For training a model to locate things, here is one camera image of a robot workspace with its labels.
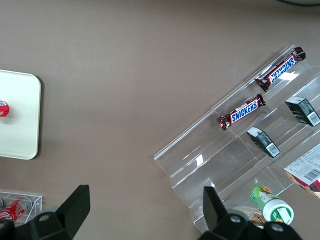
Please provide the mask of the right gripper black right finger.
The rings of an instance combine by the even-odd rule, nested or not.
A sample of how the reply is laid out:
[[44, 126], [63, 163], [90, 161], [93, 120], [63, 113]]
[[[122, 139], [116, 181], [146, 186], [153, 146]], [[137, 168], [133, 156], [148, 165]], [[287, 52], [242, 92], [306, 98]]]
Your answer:
[[209, 231], [213, 231], [227, 215], [226, 208], [212, 186], [203, 188], [203, 215]]

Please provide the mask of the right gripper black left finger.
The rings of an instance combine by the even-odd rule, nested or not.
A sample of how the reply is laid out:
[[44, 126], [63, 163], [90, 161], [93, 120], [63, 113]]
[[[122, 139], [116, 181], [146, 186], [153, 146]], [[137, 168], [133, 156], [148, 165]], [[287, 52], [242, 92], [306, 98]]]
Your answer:
[[57, 216], [71, 238], [74, 238], [91, 209], [89, 185], [79, 185], [58, 208]]

